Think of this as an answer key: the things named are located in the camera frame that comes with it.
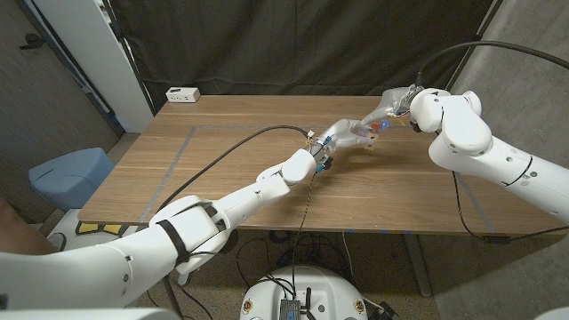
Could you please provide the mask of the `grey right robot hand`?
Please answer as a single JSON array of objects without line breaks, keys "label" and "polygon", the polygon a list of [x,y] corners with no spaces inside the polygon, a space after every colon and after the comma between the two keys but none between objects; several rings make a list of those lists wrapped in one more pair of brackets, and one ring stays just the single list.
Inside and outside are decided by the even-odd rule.
[{"label": "grey right robot hand", "polygon": [[381,95],[377,108],[365,116],[361,123],[371,125],[388,117],[401,117],[410,112],[411,102],[424,87],[412,84],[409,87],[397,87],[386,90]]}]

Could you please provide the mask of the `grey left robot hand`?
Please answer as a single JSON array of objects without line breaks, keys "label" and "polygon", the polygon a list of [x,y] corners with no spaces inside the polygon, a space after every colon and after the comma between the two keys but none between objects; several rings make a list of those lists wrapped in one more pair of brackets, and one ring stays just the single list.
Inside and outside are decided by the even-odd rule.
[{"label": "grey left robot hand", "polygon": [[341,119],[318,136],[317,140],[321,142],[330,137],[327,146],[334,153],[338,148],[372,145],[374,139],[367,136],[369,130],[371,127],[362,124],[359,120]]}]

